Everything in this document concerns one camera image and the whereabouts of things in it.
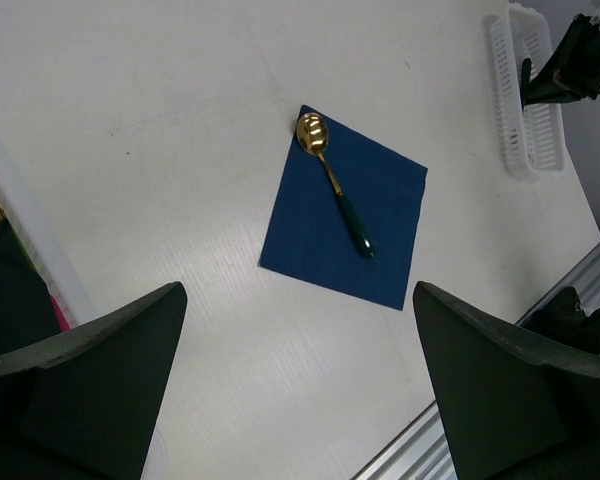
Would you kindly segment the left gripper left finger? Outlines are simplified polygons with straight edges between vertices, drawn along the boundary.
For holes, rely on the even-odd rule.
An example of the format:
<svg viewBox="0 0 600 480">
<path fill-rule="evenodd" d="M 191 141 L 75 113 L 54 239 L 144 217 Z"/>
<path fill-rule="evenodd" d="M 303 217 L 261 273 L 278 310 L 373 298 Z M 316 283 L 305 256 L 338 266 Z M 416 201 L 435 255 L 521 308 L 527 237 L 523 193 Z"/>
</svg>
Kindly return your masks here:
<svg viewBox="0 0 600 480">
<path fill-rule="evenodd" d="M 140 478 L 186 307 L 169 283 L 0 355 L 0 479 Z"/>
</svg>

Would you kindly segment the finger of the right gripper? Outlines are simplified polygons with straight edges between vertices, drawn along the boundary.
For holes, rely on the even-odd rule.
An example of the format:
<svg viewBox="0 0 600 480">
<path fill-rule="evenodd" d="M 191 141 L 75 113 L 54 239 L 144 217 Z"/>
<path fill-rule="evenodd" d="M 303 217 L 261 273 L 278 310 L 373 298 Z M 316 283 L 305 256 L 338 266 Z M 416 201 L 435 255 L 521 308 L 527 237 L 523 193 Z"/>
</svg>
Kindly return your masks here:
<svg viewBox="0 0 600 480">
<path fill-rule="evenodd" d="M 600 26 L 574 19 L 541 70 L 530 78 L 526 105 L 564 104 L 600 95 Z"/>
</svg>

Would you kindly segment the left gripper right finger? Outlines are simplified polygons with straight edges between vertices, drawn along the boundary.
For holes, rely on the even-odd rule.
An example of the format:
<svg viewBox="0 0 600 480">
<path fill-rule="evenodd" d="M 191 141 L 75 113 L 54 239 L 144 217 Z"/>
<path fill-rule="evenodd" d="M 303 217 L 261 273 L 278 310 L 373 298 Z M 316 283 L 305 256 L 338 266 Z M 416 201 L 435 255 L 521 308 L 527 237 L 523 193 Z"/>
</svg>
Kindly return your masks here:
<svg viewBox="0 0 600 480">
<path fill-rule="evenodd" d="M 600 355 L 417 283 L 417 330 L 460 479 L 600 479 Z"/>
</svg>

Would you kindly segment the dark blue paper napkin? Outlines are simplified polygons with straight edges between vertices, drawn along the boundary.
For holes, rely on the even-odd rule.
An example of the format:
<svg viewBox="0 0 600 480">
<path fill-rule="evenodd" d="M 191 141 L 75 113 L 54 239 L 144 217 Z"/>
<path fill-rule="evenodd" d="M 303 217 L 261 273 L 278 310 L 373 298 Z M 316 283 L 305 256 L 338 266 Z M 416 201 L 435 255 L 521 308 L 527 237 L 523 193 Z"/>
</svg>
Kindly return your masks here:
<svg viewBox="0 0 600 480">
<path fill-rule="evenodd" d="M 259 264 L 402 309 L 426 167 L 326 118 L 325 160 L 292 139 Z"/>
</svg>

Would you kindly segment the gold spoon green handle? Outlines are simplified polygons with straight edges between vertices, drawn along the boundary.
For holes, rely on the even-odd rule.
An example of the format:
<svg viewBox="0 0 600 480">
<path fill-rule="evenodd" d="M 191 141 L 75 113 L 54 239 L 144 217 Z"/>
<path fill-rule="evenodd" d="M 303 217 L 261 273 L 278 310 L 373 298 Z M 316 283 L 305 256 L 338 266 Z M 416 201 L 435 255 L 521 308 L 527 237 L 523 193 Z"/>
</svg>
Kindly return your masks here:
<svg viewBox="0 0 600 480">
<path fill-rule="evenodd" d="M 330 140 L 326 120 L 317 112 L 301 115 L 296 123 L 295 136 L 300 147 L 307 154 L 316 157 L 322 164 L 334 191 L 342 218 L 357 250 L 365 258 L 374 258 L 376 252 L 369 233 L 326 160 L 325 151 Z"/>
</svg>

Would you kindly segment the gold fork green handle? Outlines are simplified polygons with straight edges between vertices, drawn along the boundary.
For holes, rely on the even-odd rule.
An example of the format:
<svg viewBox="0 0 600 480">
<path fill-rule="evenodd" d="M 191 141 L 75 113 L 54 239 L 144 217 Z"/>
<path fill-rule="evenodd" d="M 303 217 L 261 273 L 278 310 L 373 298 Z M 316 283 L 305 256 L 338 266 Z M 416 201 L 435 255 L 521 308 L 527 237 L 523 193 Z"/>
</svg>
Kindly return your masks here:
<svg viewBox="0 0 600 480">
<path fill-rule="evenodd" d="M 520 69 L 520 101 L 522 107 L 525 107 L 526 105 L 526 92 L 530 83 L 531 70 L 532 60 L 530 58 L 524 58 Z"/>
</svg>

